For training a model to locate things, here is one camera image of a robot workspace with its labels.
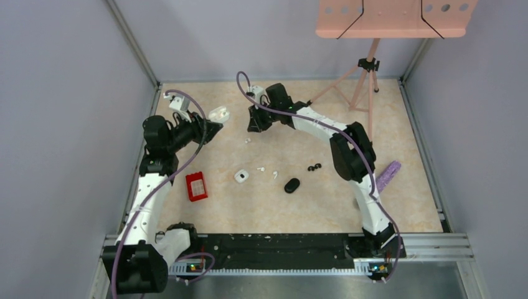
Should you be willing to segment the black oval earbud case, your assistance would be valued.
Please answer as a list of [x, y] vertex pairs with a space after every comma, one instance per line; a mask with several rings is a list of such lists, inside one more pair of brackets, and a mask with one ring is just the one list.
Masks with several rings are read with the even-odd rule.
[[291, 178], [284, 186], [284, 191], [288, 194], [295, 192], [300, 186], [298, 178]]

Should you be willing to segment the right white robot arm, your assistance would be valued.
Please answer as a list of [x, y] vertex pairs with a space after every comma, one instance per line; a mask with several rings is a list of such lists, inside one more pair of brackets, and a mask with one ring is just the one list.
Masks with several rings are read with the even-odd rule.
[[383, 256], [396, 233], [380, 201], [375, 181], [376, 154], [362, 124], [356, 121], [346, 125], [316, 112], [311, 102], [294, 102], [281, 83], [268, 88], [250, 85], [244, 95], [253, 103], [248, 109], [249, 132], [260, 133], [280, 122], [330, 147], [334, 169], [352, 186], [359, 206], [365, 249], [374, 257]]

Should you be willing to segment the white oval charging case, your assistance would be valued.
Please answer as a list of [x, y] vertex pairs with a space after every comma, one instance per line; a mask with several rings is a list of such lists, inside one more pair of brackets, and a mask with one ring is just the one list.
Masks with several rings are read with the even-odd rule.
[[230, 112], [226, 106], [219, 106], [209, 112], [209, 120], [214, 123], [224, 124], [230, 119]]

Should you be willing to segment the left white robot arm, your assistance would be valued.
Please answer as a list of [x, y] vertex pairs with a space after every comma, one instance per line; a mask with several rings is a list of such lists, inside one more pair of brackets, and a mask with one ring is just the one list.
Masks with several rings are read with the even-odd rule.
[[150, 116], [142, 127], [146, 144], [130, 216], [101, 257], [113, 298], [163, 292], [169, 267], [181, 254], [189, 258], [199, 251], [200, 242], [188, 226], [169, 229], [161, 240], [157, 227], [174, 178], [191, 163], [180, 166], [176, 153], [191, 142], [203, 147], [224, 126], [194, 112], [187, 119], [176, 117], [175, 123], [161, 115]]

